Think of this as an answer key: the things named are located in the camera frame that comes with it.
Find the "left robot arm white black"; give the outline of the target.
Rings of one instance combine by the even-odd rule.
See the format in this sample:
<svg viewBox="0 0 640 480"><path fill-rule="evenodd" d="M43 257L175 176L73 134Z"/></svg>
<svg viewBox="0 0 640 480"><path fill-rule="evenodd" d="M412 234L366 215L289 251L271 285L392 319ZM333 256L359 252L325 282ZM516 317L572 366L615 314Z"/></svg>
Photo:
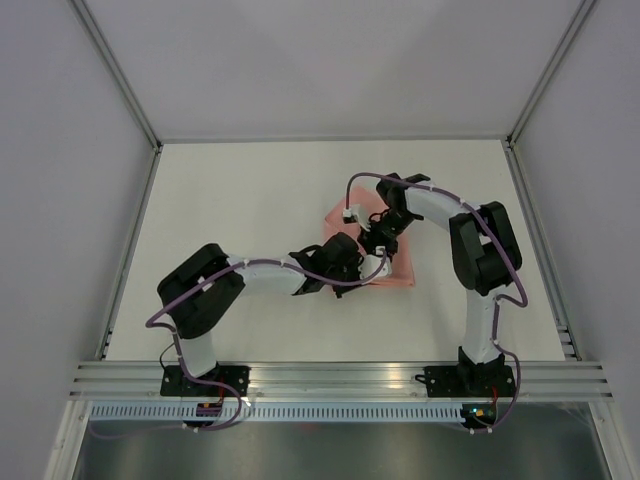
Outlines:
<svg viewBox="0 0 640 480"><path fill-rule="evenodd" d="M218 382L225 379L219 372L212 332L235 301L258 294L315 294L327 285L341 296L361 285L363 260L357 243L344 233L277 261L242 260L215 243L201 247L157 286L173 321L170 328L178 339L181 362L165 369L161 394L216 393Z"/></svg>

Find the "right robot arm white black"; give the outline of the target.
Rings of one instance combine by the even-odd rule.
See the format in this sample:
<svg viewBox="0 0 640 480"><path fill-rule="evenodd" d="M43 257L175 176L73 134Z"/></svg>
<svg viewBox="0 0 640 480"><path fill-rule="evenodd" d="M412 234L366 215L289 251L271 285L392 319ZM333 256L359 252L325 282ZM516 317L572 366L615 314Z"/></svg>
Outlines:
<svg viewBox="0 0 640 480"><path fill-rule="evenodd" d="M498 340L500 303L506 289L524 289L522 255L507 210L497 201L472 204L422 174L380 175L376 192L386 208L360 223L357 241L368 254L399 251L399 236L415 221L429 220L449 235L452 266L466 291L466 327L453 366L427 365L416 377L430 398L511 397L516 370Z"/></svg>

